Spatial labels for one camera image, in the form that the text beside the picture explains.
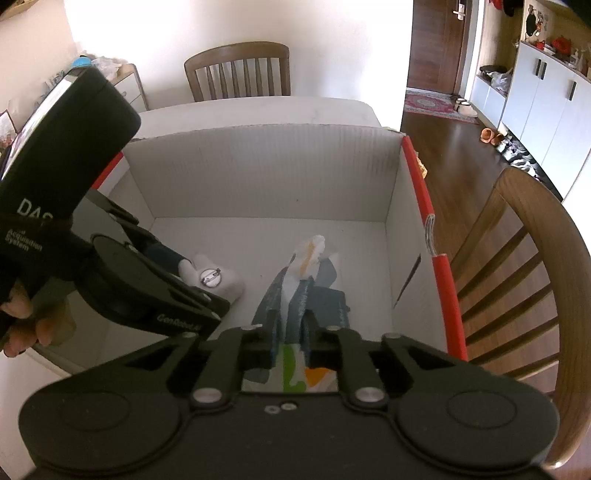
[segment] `drawer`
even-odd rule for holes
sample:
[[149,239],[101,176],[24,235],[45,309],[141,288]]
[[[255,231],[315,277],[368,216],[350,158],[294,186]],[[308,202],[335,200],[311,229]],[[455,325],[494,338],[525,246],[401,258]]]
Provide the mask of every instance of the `drawer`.
[[117,83],[115,88],[129,103],[139,97],[139,85],[133,74]]
[[499,124],[501,123],[505,101],[505,97],[491,87],[482,113],[486,115],[495,128],[499,128]]
[[136,112],[141,113],[147,110],[146,104],[144,103],[144,97],[141,95],[137,97],[133,102],[129,103]]
[[470,101],[482,113],[484,113],[483,110],[490,89],[491,87],[480,77],[474,79],[474,87],[472,89],[472,97],[470,98]]

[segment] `orange slippers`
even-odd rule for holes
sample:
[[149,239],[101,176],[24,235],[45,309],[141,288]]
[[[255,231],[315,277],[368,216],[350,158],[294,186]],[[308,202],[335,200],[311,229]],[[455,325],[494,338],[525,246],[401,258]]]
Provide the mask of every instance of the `orange slippers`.
[[491,145],[493,147],[498,147],[499,144],[501,143],[501,141],[503,140],[503,138],[505,138],[503,135],[501,134],[496,134],[494,136],[494,138],[491,138]]
[[480,134],[480,141],[482,143],[491,143],[491,140],[495,137],[494,132],[490,128],[485,128]]
[[490,128],[485,128],[480,134],[480,141],[490,143],[493,147],[497,147],[501,140],[503,140],[503,135],[494,133]]

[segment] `red rug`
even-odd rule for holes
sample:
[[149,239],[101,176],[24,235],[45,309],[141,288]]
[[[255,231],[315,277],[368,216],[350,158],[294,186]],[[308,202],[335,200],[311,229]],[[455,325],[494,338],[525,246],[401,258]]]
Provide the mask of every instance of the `red rug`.
[[468,124],[478,124],[478,119],[460,115],[454,110],[455,102],[451,95],[436,92],[413,92],[408,90],[404,99],[404,111],[440,116],[459,120]]

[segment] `picture frame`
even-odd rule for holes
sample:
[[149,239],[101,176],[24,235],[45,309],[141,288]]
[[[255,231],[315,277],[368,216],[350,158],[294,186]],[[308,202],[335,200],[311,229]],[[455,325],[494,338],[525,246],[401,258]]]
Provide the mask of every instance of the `picture frame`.
[[8,148],[17,137],[12,118],[8,110],[0,113],[0,155]]

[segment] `red decoration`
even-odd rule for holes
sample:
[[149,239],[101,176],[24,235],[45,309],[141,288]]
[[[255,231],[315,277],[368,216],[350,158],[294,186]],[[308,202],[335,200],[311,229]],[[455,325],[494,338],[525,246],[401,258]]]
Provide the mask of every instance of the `red decoration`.
[[561,53],[562,55],[570,55],[572,50],[572,43],[568,38],[559,37],[552,42],[552,46],[556,49],[557,52]]

